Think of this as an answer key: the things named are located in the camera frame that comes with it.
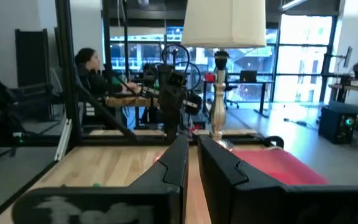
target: gray floor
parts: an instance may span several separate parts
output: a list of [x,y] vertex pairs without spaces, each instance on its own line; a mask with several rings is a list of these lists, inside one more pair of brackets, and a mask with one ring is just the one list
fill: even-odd
[[[269,118],[263,118],[252,108],[258,104],[244,104],[242,109],[230,108],[227,115],[227,129],[251,127],[264,135],[281,136],[285,141],[285,150],[299,158],[317,173],[324,176],[330,184],[358,184],[358,139],[351,146],[333,145],[318,136],[315,120],[318,116],[316,107],[298,105],[273,106]],[[284,118],[293,121],[305,120],[308,128],[295,123],[284,122]],[[40,131],[51,124],[27,124],[28,128]],[[57,126],[47,134],[58,133]],[[17,156],[0,158],[0,204],[16,190],[22,187],[34,175],[44,169],[53,159],[55,148],[21,148]]]

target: desk lamp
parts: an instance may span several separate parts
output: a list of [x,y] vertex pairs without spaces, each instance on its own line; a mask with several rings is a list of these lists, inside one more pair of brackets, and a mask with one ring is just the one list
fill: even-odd
[[188,0],[181,44],[187,47],[219,49],[214,55],[216,82],[211,112],[211,137],[222,143],[226,122],[223,102],[225,68],[229,54],[225,49],[266,45],[264,0]]

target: black cable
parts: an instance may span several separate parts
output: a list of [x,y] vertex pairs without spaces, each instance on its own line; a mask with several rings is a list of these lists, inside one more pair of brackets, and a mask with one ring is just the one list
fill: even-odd
[[198,81],[197,81],[196,85],[193,86],[193,87],[190,89],[190,90],[195,90],[195,89],[200,85],[200,83],[201,83],[201,72],[200,72],[200,70],[198,69],[197,65],[194,64],[194,63],[192,63],[192,62],[178,62],[178,63],[176,63],[175,65],[179,65],[179,64],[181,64],[181,63],[188,63],[189,65],[191,65],[191,66],[193,66],[193,67],[196,68],[196,70],[197,70],[197,72],[198,72]]
[[185,68],[185,73],[187,72],[187,69],[189,68],[189,65],[190,65],[190,53],[189,51],[187,50],[186,47],[180,45],[180,44],[172,44],[172,45],[168,45],[166,47],[164,47],[164,49],[162,50],[161,52],[161,58],[162,58],[162,61],[164,62],[164,64],[167,64],[167,59],[165,58],[165,52],[167,51],[167,49],[169,49],[170,47],[179,47],[183,50],[185,50],[186,52],[186,56],[187,56],[187,61],[186,61],[186,68]]

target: dark hair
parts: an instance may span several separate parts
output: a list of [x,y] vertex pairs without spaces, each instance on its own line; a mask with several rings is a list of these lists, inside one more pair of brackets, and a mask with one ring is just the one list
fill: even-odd
[[75,64],[78,66],[79,64],[89,62],[94,53],[95,50],[89,47],[81,49],[75,56]]

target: laptop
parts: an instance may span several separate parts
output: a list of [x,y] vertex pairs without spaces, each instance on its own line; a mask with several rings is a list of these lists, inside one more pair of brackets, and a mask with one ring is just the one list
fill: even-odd
[[257,71],[241,71],[240,82],[256,82]]

